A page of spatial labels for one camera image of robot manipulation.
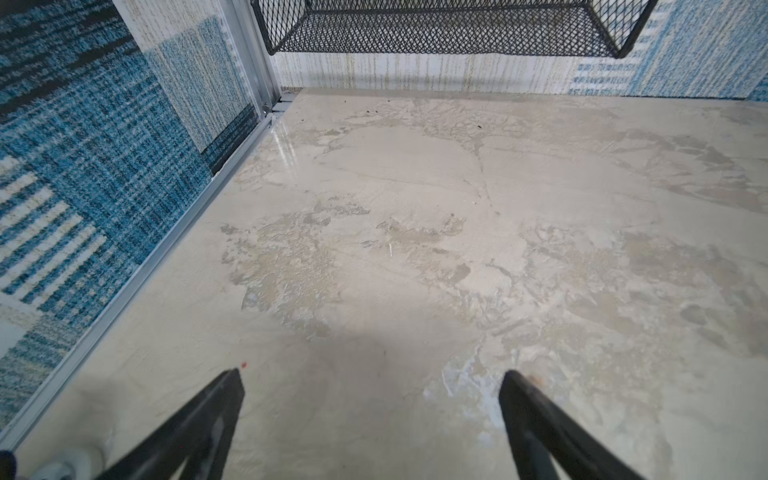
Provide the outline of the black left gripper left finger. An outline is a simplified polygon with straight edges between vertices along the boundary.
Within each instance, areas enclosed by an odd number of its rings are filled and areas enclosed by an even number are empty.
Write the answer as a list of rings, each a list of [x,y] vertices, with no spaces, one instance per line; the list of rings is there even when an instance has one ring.
[[[240,371],[223,371],[99,477],[220,479],[244,396]]]

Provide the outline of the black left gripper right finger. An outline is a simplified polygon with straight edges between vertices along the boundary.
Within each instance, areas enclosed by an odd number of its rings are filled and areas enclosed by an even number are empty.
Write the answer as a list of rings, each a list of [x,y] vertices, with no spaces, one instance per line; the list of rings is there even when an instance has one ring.
[[[557,479],[558,469],[571,479],[641,477],[520,372],[505,373],[499,405],[519,478]]]

